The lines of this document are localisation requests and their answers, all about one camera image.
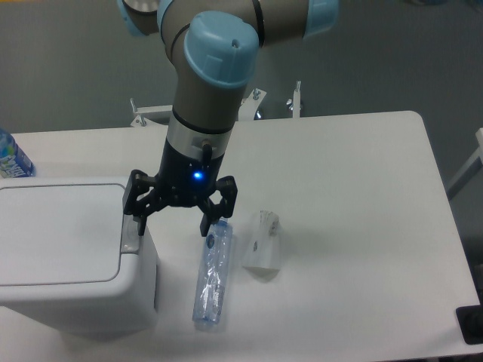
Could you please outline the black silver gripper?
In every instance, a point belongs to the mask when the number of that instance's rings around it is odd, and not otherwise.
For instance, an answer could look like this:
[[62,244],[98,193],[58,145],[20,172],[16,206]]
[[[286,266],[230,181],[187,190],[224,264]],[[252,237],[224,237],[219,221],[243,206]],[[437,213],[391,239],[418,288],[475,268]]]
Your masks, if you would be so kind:
[[[217,180],[231,133],[231,127],[196,130],[179,115],[171,116],[157,175],[132,170],[125,187],[123,214],[133,217],[139,236],[145,234],[147,218],[167,206],[198,206],[202,237],[221,218],[232,217],[238,194],[235,178]],[[218,204],[210,199],[215,192],[221,196]]]

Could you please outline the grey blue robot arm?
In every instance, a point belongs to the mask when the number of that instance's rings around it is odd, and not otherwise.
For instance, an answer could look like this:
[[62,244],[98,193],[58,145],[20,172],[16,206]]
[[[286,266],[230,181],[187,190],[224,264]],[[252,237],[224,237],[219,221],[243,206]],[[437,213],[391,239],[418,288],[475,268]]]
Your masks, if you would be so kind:
[[120,1],[135,36],[158,34],[177,86],[158,173],[133,170],[123,212],[143,235],[150,215],[197,207],[200,232],[232,216],[237,185],[219,177],[259,49],[329,30],[336,1]]

